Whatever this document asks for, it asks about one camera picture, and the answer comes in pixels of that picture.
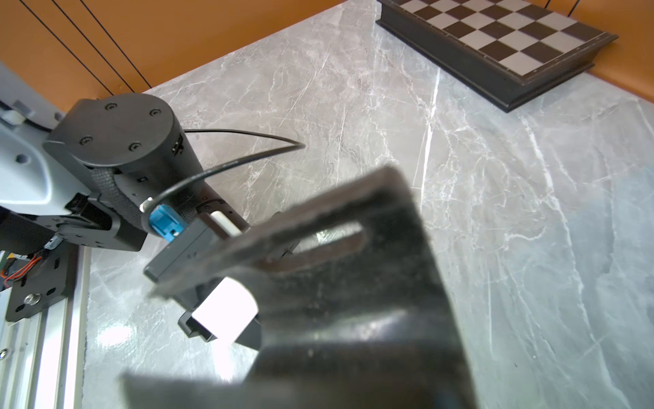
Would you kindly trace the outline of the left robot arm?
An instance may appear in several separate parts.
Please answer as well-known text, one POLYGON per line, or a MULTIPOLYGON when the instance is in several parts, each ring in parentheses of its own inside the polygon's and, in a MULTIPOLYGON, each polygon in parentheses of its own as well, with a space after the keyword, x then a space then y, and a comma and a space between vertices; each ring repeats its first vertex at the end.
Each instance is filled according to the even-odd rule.
POLYGON ((137 252, 144 204, 202 166, 171 107, 148 94, 82 99, 68 112, 1 70, 1 247, 66 241, 137 252))

